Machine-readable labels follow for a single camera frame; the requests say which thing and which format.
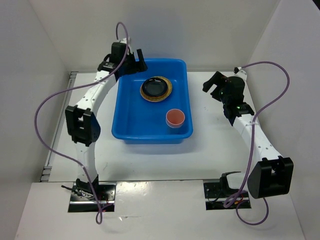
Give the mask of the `black round plate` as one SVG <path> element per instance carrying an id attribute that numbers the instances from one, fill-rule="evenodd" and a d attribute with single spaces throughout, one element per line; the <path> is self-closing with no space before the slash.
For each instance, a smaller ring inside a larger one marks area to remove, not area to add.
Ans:
<path id="1" fill-rule="evenodd" d="M 147 97 L 161 97 L 168 91 L 167 82 L 160 77 L 152 77 L 147 79 L 141 86 L 142 92 Z"/>

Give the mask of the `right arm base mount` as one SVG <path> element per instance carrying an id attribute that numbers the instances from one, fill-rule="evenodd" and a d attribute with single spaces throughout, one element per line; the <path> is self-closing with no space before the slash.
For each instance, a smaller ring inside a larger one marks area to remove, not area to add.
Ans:
<path id="1" fill-rule="evenodd" d="M 248 193 L 242 193 L 236 201 L 228 208 L 224 207 L 225 200 L 236 193 L 237 189 L 231 189 L 227 186 L 226 181 L 220 179 L 204 180 L 203 191 L 206 210 L 233 210 L 251 209 L 251 203 Z"/>

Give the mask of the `light woven bamboo tray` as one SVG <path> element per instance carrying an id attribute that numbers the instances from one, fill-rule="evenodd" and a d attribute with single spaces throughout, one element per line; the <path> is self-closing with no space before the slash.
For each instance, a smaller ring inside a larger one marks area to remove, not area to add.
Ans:
<path id="1" fill-rule="evenodd" d="M 167 92 L 164 94 L 164 95 L 170 95 L 171 94 L 171 92 L 172 92 L 172 90 L 173 90 L 173 85 L 172 85 L 172 83 L 171 83 L 171 81 L 169 80 L 169 79 L 167 79 L 166 77 L 163 77 L 163 76 L 153 76 L 153 77 L 160 77 L 160 78 L 162 78 L 162 79 L 164 79 L 165 81 L 166 81 L 166 83 L 168 84 L 168 90 L 167 90 Z M 141 96 L 142 95 L 145 95 L 143 92 L 142 92 L 142 85 L 140 86 L 140 94 L 141 94 Z"/>

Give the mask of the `orange woven bamboo tray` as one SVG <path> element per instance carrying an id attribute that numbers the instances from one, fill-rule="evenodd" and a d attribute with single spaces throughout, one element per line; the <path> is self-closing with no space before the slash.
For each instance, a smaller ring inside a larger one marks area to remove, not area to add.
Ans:
<path id="1" fill-rule="evenodd" d="M 158 96 L 158 97 L 151 97 L 151 96 L 147 96 L 147 95 L 142 95 L 143 99 L 145 99 L 148 102 L 152 102 L 152 103 L 162 102 L 165 99 L 167 99 L 168 97 L 169 97 L 169 95 L 163 95 L 163 96 Z"/>

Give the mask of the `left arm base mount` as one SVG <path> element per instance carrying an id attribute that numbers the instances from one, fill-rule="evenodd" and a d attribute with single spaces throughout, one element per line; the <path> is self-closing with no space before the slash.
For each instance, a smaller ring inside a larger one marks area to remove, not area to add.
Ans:
<path id="1" fill-rule="evenodd" d="M 97 199 L 103 212 L 114 212 L 116 198 L 115 182 L 100 182 L 97 188 Z M 61 185 L 62 188 L 71 192 L 69 199 L 69 213 L 98 212 L 97 201 L 92 193 L 78 190 L 74 182 L 72 187 Z"/>

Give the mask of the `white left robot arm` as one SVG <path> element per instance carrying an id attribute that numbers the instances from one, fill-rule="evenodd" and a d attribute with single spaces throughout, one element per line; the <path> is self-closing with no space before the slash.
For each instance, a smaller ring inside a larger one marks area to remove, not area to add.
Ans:
<path id="1" fill-rule="evenodd" d="M 111 53 L 97 68 L 94 85 L 74 106 L 69 105 L 65 109 L 67 132 L 75 144 L 76 159 L 80 162 L 75 192 L 83 194 L 88 200 L 96 199 L 100 193 L 95 163 L 95 144 L 101 134 L 98 110 L 120 77 L 148 69 L 142 50 L 138 49 L 137 54 L 138 57 L 135 57 L 126 39 L 114 42 Z"/>

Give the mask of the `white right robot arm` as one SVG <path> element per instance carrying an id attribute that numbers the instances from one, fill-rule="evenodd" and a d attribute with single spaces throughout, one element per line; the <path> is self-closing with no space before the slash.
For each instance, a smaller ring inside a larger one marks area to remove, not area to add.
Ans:
<path id="1" fill-rule="evenodd" d="M 223 104 L 224 116 L 238 131 L 252 157 L 250 170 L 222 174 L 220 193 L 229 197 L 243 189 L 254 199 L 288 194 L 294 163 L 273 147 L 255 117 L 254 110 L 244 101 L 246 73 L 241 70 L 227 77 L 216 71 L 203 84 L 202 90 L 208 92 L 212 86 L 215 86 L 211 92 L 212 98 Z"/>

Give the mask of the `pink plastic cup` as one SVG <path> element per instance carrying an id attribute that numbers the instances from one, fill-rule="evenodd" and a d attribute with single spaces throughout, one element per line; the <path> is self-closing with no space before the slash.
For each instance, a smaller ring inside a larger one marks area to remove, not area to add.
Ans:
<path id="1" fill-rule="evenodd" d="M 180 109 L 170 109 L 165 115 L 166 124 L 170 128 L 180 128 L 185 122 L 185 114 Z"/>

